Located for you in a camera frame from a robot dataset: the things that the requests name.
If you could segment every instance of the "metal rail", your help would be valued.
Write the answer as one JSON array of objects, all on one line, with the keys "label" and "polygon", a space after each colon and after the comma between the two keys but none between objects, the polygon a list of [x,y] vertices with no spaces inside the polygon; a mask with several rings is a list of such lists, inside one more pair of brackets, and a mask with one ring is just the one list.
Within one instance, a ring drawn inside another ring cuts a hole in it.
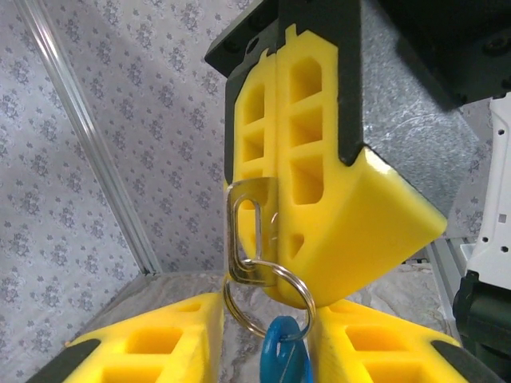
[{"label": "metal rail", "polygon": [[162,272],[43,2],[15,0],[14,3],[34,37],[48,75],[138,266],[145,274]]}]

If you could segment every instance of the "floral wallpaper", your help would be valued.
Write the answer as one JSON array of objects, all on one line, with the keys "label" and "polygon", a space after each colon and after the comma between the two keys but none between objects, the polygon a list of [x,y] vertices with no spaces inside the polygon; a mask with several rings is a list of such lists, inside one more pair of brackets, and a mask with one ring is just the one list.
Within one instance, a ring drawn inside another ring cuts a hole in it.
[{"label": "floral wallpaper", "polygon": [[12,2],[0,30],[0,381],[14,383],[138,267]]},{"label": "floral wallpaper", "polygon": [[446,231],[449,238],[474,237],[479,234],[492,157],[493,131],[489,100],[465,105],[461,108],[461,114],[479,137],[480,143],[449,215]]},{"label": "floral wallpaper", "polygon": [[224,79],[204,54],[248,3],[48,2],[166,271],[223,267]]}]

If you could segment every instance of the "blue plastic tag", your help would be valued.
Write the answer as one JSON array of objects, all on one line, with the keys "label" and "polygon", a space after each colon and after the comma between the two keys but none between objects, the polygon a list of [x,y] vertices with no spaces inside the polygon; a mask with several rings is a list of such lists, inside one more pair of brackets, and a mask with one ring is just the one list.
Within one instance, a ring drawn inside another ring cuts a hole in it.
[{"label": "blue plastic tag", "polygon": [[305,343],[280,341],[283,335],[299,331],[292,317],[277,317],[271,323],[261,353],[260,383],[312,383],[311,361]]}]

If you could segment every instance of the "metal split ring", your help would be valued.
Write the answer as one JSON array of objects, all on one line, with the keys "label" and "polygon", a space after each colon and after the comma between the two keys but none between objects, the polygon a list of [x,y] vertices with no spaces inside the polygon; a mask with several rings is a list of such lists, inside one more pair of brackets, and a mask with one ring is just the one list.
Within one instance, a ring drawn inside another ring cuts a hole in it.
[{"label": "metal split ring", "polygon": [[[260,266],[270,268],[273,274],[275,274],[277,277],[283,278],[286,282],[292,285],[296,289],[296,291],[298,291],[302,299],[305,301],[305,306],[307,309],[307,324],[302,330],[300,330],[299,333],[287,335],[283,337],[281,341],[293,342],[304,339],[311,331],[316,316],[316,306],[314,303],[314,299],[312,298],[312,294],[307,289],[305,283],[296,275],[292,274],[288,269],[280,265],[277,265],[276,263],[263,261],[262,259],[245,259],[241,262],[245,263],[247,267]],[[229,285],[231,281],[232,281],[231,277],[227,274],[224,278],[224,283],[222,285],[222,295],[224,296],[225,306],[227,306],[228,310],[231,312],[234,319],[238,321],[240,325],[247,328],[255,335],[264,338],[266,336],[266,330],[262,329],[254,322],[252,322],[250,318],[247,317],[247,315],[245,315],[240,310],[240,308],[235,304],[234,299],[232,298],[231,288]]]}]

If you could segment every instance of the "rectangular cutout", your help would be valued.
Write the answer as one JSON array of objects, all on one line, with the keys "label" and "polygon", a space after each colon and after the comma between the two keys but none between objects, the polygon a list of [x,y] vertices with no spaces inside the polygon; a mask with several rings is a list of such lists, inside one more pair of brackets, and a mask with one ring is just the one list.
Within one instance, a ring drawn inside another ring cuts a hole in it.
[{"label": "rectangular cutout", "polygon": [[289,256],[293,259],[303,246],[303,235],[293,234],[289,242]]},{"label": "rectangular cutout", "polygon": [[263,169],[247,170],[243,172],[242,180],[249,180],[251,178],[260,178],[263,176]]},{"label": "rectangular cutout", "polygon": [[291,68],[291,103],[303,100],[323,89],[321,65],[312,57],[304,58]]},{"label": "rectangular cutout", "polygon": [[155,383],[162,370],[157,366],[106,367],[101,383]]},{"label": "rectangular cutout", "polygon": [[174,328],[147,328],[133,333],[126,353],[172,353],[183,331]]},{"label": "rectangular cutout", "polygon": [[318,203],[323,197],[323,158],[305,156],[291,162],[293,202],[297,205]]},{"label": "rectangular cutout", "polygon": [[323,139],[323,110],[308,109],[291,118],[289,141],[291,146],[308,144]]},{"label": "rectangular cutout", "polygon": [[264,118],[264,85],[260,84],[248,90],[248,96],[244,103],[244,123]]},{"label": "rectangular cutout", "polygon": [[260,129],[243,138],[243,161],[251,161],[264,156],[264,130]]},{"label": "rectangular cutout", "polygon": [[401,336],[383,326],[348,326],[346,335],[356,351],[403,351]]},{"label": "rectangular cutout", "polygon": [[434,379],[426,369],[415,361],[372,361],[365,364],[373,383],[440,383],[442,377]]}]

